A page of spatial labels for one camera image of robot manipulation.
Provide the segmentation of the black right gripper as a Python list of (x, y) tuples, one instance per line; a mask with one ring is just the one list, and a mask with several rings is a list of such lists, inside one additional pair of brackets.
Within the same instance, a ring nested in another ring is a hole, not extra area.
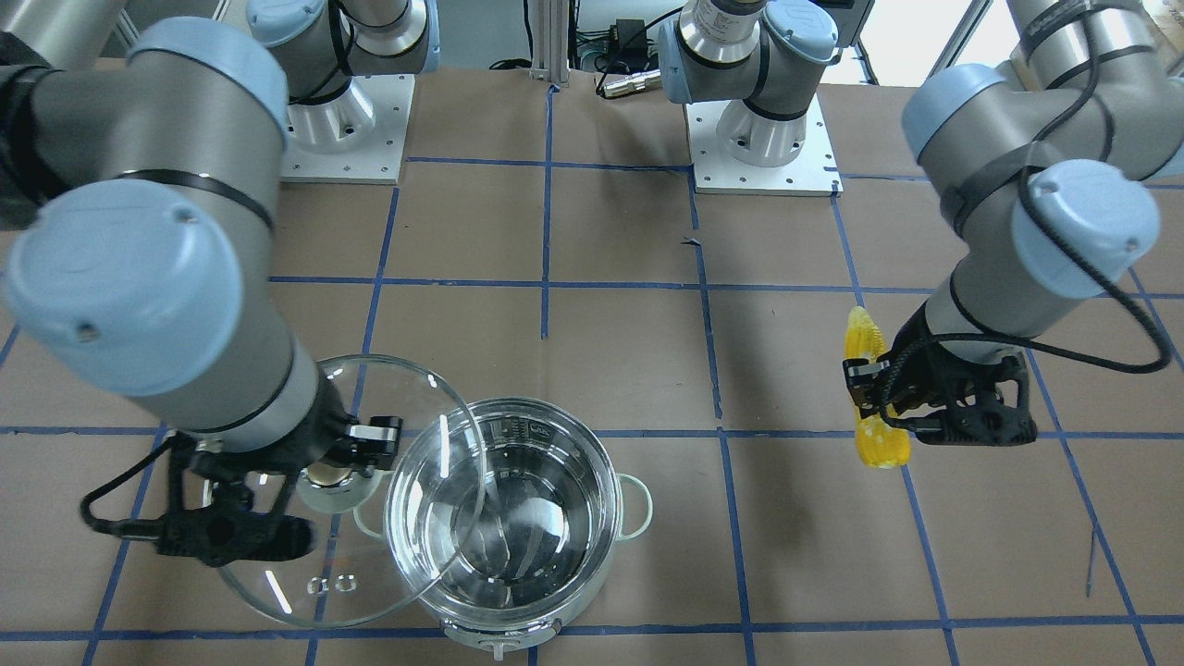
[[(176, 433), (165, 441), (166, 511), (157, 519), (156, 552), (207, 566), (296, 561), (313, 552), (315, 534), (313, 521), (285, 512), (301, 470), (313, 463), (363, 475), (392, 470), (401, 436), (398, 416), (358, 423), (336, 388), (318, 389), (300, 424), (260, 450), (199, 450), (197, 438)], [(270, 510), (255, 511), (250, 472), (282, 478)]]

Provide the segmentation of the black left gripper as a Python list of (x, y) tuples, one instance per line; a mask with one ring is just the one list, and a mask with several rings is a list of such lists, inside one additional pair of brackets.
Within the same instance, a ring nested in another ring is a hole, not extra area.
[[(966, 360), (948, 342), (1003, 347), (997, 360)], [(1018, 337), (995, 332), (935, 333), (920, 307), (883, 360), (843, 360), (856, 422), (880, 414), (925, 444), (1011, 447), (1040, 436), (1030, 414), (1030, 383)]]

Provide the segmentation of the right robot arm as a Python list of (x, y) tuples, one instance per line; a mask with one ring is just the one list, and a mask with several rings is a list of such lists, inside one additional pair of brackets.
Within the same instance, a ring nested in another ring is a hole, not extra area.
[(172, 425), (165, 514), (81, 499), (97, 534), (224, 566), (313, 552), (288, 502), (309, 465), (386, 467), (395, 422), (360, 423), (269, 296), (288, 140), (361, 73), (438, 62), (431, 1), (250, 1), (249, 28), (166, 17), (123, 68), (94, 60), (122, 1), (4, 2), (4, 299), (72, 374)]

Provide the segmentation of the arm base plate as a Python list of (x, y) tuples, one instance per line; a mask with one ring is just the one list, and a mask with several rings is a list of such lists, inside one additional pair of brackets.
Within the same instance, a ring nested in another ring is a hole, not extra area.
[(410, 73), (355, 77), (321, 105), (288, 105), (279, 180), (397, 185), (416, 84)]
[(844, 190), (821, 100), (790, 121), (744, 101), (684, 105), (695, 191), (739, 196), (838, 196)]

